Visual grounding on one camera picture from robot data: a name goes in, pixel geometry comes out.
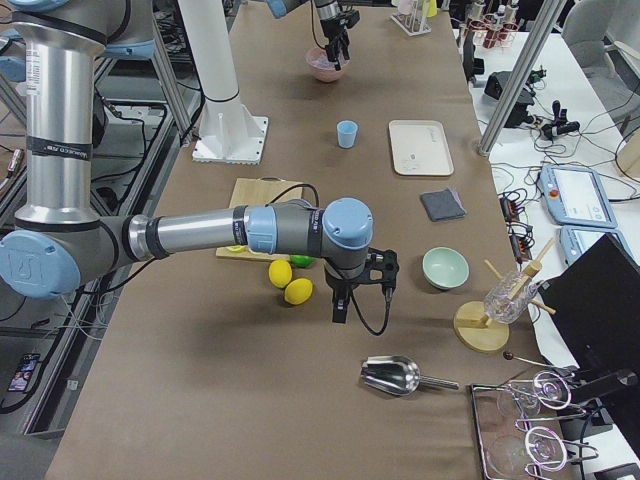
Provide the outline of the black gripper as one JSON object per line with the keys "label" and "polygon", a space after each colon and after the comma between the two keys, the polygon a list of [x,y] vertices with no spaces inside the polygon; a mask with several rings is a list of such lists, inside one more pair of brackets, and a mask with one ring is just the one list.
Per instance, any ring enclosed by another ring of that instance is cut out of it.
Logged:
{"label": "black gripper", "polygon": [[334,70],[340,70],[339,55],[341,55],[345,61],[350,59],[348,37],[349,20],[345,17],[335,17],[331,19],[321,19],[320,24],[324,37],[328,42],[325,46],[327,60]]}
{"label": "black gripper", "polygon": [[348,271],[339,269],[335,263],[325,260],[325,280],[332,290],[332,322],[345,323],[347,319],[350,293],[360,285],[366,284],[370,278],[370,267],[362,265],[356,276],[348,276]]}

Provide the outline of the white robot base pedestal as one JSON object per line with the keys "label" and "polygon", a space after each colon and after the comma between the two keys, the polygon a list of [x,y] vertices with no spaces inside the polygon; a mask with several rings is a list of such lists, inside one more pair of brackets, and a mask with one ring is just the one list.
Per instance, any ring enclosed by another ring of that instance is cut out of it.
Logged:
{"label": "white robot base pedestal", "polygon": [[178,5],[205,98],[193,159],[259,164],[269,119],[252,115],[241,100],[222,3]]}

